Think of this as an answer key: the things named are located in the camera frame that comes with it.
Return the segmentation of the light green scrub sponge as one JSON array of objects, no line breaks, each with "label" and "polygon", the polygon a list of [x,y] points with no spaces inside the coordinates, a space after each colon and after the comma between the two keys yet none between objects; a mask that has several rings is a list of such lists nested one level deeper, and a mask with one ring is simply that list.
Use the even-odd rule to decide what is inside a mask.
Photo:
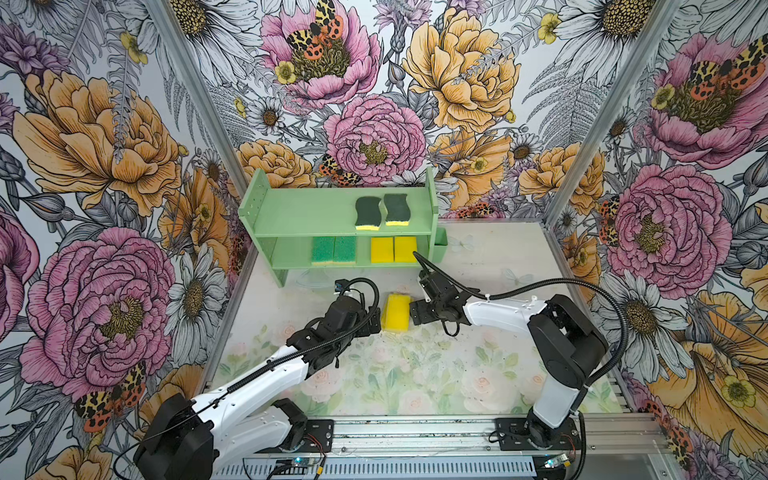
[{"label": "light green scrub sponge", "polygon": [[333,263],[355,264],[357,259],[357,239],[354,236],[336,237],[334,241]]}]

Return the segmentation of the small yellow sponge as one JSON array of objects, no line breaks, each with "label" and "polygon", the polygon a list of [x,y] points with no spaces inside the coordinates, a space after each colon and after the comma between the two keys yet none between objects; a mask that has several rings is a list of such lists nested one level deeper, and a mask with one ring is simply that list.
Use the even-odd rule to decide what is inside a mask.
[{"label": "small yellow sponge", "polygon": [[371,238],[370,262],[372,264],[389,264],[394,262],[393,237]]}]

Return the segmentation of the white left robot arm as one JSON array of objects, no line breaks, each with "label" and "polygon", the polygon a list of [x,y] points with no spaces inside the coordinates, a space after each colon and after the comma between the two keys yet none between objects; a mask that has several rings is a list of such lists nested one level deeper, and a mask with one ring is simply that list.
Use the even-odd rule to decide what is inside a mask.
[{"label": "white left robot arm", "polygon": [[145,479],[209,479],[250,453],[294,449],[307,417],[279,394],[334,363],[355,338],[380,332],[380,317],[378,304],[340,295],[243,376],[192,399],[171,396],[139,441],[134,465]]}]

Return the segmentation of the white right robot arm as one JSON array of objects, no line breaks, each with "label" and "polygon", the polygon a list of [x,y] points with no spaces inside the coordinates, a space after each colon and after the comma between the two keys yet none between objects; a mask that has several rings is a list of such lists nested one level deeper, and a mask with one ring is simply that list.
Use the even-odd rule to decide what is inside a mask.
[{"label": "white right robot arm", "polygon": [[548,300],[517,300],[483,295],[477,288],[460,287],[443,273],[422,269],[422,300],[410,304],[413,323],[439,322],[459,327],[491,327],[529,336],[547,373],[540,397],[522,427],[508,439],[538,449],[555,445],[570,414],[576,412],[609,345],[588,316],[566,295]]}]

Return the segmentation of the large yellow sponge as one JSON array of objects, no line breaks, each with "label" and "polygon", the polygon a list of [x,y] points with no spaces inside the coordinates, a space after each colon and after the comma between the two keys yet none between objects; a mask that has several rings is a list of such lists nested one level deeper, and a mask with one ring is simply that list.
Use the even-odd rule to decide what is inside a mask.
[{"label": "large yellow sponge", "polygon": [[390,294],[383,314],[382,329],[388,332],[407,332],[410,325],[410,304],[409,295]]}]

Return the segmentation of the dark green scrub sponge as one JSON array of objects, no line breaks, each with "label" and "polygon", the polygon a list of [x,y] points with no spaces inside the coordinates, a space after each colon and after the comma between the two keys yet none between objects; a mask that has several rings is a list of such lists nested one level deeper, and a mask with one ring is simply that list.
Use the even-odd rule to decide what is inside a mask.
[{"label": "dark green scrub sponge", "polygon": [[385,194],[384,207],[386,210],[386,226],[408,226],[411,220],[411,210],[406,194]]}]

